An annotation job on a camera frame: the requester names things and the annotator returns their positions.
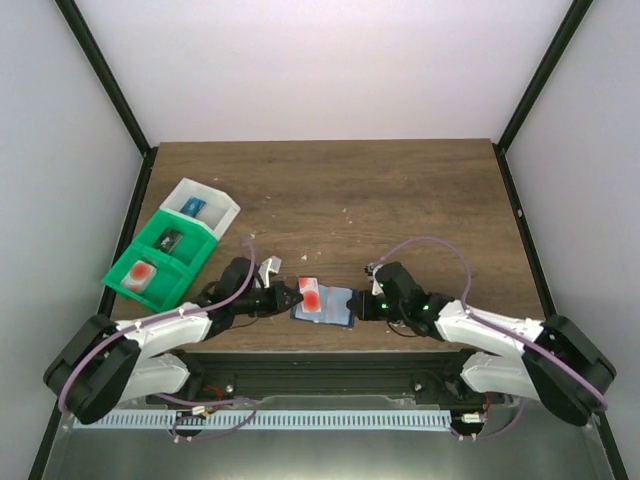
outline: white wall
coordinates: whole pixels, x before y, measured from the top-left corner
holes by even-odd
[[[96,312],[141,157],[55,3],[0,5],[0,470],[19,479],[55,400],[42,375]]]
[[[78,0],[150,141],[497,140],[570,0]]]
[[[508,152],[557,308],[618,369],[608,418],[640,478],[640,2],[594,2]]]

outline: small white piece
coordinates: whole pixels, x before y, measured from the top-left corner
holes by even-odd
[[[382,292],[382,287],[380,287],[380,284],[378,283],[378,280],[376,280],[376,272],[378,270],[380,270],[380,267],[382,267],[382,265],[377,265],[376,267],[374,267],[373,272],[371,273],[371,276],[373,277],[373,285],[371,286],[371,294],[374,296],[378,296],[380,295]]]
[[[463,413],[463,423],[484,423],[484,414],[482,413]]]
[[[271,256],[267,258],[264,262],[260,264],[260,268],[258,269],[258,274],[264,283],[265,288],[269,288],[269,275],[276,275],[280,271],[280,265],[282,265],[282,260],[276,256]],[[256,287],[260,286],[260,282],[256,280],[254,283]]]

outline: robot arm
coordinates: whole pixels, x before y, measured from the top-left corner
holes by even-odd
[[[104,315],[91,317],[49,366],[44,382],[60,395],[71,372],[95,345],[133,325],[141,328],[113,342],[82,371],[69,392],[67,408],[82,423],[89,424],[132,398],[158,392],[181,392],[187,398],[192,397],[201,387],[199,366],[186,355],[161,354],[219,335],[233,325],[236,315],[265,317],[300,303],[302,296],[298,292],[282,281],[270,281],[269,273],[277,273],[279,263],[276,257],[267,259],[259,270],[264,277],[257,276],[255,283],[249,284],[236,300],[218,310],[184,314],[218,303],[236,292],[249,275],[248,259],[234,259],[219,281],[206,285],[193,303],[180,305],[173,310],[175,317],[165,321],[142,327],[146,318],[112,321]]]
[[[495,354],[479,352],[467,359],[460,377],[471,390],[540,400],[554,415],[573,425],[584,425],[599,407],[592,394],[549,359],[469,318],[471,312],[465,311],[459,300],[425,293],[400,263],[367,272],[382,294],[357,293],[348,306],[359,319],[404,322],[417,336],[466,343]],[[468,308],[552,352],[601,393],[616,376],[613,365],[566,317],[553,315],[543,322]]]

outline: white container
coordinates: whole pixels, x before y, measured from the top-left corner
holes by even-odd
[[[191,197],[196,197],[207,202],[200,213],[198,213],[197,218],[180,213],[184,204],[187,203],[187,200]],[[217,190],[188,178],[183,178],[166,200],[162,202],[160,210],[166,210],[185,220],[202,225],[216,240],[220,240],[229,228],[229,225],[231,225],[231,222],[233,222],[238,213],[240,213],[240,206],[222,190]]]

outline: storage bin compartment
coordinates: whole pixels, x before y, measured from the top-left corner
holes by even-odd
[[[170,253],[164,253],[182,264],[192,276],[196,276],[216,248],[218,240],[202,225],[185,215],[158,210],[135,238],[135,243],[152,247],[167,229],[180,233],[180,240]]]
[[[196,197],[207,202],[195,218],[180,213],[182,207],[191,198]],[[216,240],[220,240],[240,212],[240,207],[221,190],[208,187],[188,178],[183,178],[167,199],[160,205],[161,210],[189,219],[207,229]]]
[[[120,285],[135,262],[142,260],[153,265],[157,272],[141,293],[135,293]],[[191,285],[193,277],[189,269],[179,260],[154,248],[132,244],[118,259],[103,282],[125,297],[132,298],[154,312],[174,308]]]

